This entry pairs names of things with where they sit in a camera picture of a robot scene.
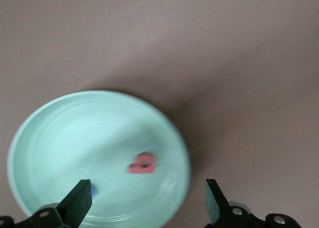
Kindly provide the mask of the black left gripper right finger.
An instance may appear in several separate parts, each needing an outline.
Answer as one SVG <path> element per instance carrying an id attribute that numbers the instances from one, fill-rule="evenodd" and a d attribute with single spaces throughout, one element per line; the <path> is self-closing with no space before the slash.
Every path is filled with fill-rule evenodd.
<path id="1" fill-rule="evenodd" d="M 207 228 L 299 228 L 293 218 L 284 214 L 268 214 L 257 218 L 244 204 L 228 201 L 214 179 L 205 183 L 205 206 L 210 219 Z"/>

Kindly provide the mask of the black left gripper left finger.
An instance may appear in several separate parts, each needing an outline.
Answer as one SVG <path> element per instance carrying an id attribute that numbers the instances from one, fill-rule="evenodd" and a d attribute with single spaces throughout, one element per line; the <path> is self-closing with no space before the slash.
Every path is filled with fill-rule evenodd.
<path id="1" fill-rule="evenodd" d="M 39 209 L 15 223 L 10 216 L 0 218 L 2 228 L 78 228 L 92 206 L 91 181 L 80 180 L 56 206 Z"/>

